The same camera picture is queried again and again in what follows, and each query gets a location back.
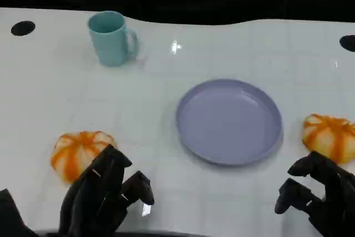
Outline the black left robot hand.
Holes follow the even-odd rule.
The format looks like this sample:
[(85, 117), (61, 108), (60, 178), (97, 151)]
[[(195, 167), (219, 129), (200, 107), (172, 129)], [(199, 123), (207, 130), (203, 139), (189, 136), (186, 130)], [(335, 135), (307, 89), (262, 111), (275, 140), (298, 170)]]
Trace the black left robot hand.
[(150, 180), (135, 172), (124, 180), (131, 161), (107, 145), (70, 186), (60, 209), (59, 236), (114, 236), (128, 207), (141, 200), (153, 205)]

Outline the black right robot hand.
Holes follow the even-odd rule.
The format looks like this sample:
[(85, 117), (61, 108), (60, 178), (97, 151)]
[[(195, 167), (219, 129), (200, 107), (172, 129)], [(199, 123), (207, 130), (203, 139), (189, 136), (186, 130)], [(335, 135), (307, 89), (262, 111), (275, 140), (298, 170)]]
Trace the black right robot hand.
[(318, 198), (309, 188), (288, 178), (279, 188), (276, 214), (292, 206), (306, 213), (322, 236), (354, 236), (354, 174), (316, 151), (296, 161), (288, 173), (295, 177), (309, 175), (324, 185), (325, 196)]

